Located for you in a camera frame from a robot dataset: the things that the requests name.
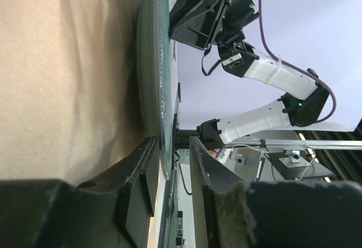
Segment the robotic arm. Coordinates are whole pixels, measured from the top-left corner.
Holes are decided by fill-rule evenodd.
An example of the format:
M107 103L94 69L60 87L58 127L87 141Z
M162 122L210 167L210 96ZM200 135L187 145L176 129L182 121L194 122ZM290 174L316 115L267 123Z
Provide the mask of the robotic arm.
M245 135L318 120L329 92L310 77L275 61L245 42L243 28L259 17L252 0L177 0L170 13L170 37L196 49L217 46L223 69L286 92L261 108L202 123L196 132L208 149ZM307 70L313 76L317 74Z

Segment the beige cloth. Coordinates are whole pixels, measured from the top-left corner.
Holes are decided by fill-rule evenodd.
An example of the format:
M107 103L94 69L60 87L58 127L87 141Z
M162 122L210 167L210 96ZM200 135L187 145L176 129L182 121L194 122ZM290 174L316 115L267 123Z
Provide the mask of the beige cloth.
M141 0L0 0L0 178L79 183L144 138Z

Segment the metal bar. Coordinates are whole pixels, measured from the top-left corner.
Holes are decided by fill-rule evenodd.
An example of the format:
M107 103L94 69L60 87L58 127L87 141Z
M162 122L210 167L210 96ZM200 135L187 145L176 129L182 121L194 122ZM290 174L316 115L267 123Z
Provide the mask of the metal bar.
M260 146L260 139L239 138L229 143L226 148L231 148L237 144L249 146ZM265 139L265 144L270 147L303 147L312 149L329 150L362 150L362 141L357 140L292 140L292 139Z

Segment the light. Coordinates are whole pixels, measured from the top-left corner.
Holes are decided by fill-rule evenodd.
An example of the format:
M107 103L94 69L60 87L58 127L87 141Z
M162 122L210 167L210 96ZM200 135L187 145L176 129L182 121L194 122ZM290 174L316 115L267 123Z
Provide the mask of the light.
M299 135L301 140L305 140L305 137L304 137L304 135L302 133L298 133L298 135Z

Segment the tan tablecloth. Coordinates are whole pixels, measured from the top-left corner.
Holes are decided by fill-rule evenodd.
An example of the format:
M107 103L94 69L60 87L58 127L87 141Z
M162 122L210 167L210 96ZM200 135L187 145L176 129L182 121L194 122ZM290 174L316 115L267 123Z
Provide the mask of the tan tablecloth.
M0 0L0 178L79 183L144 138L141 0Z

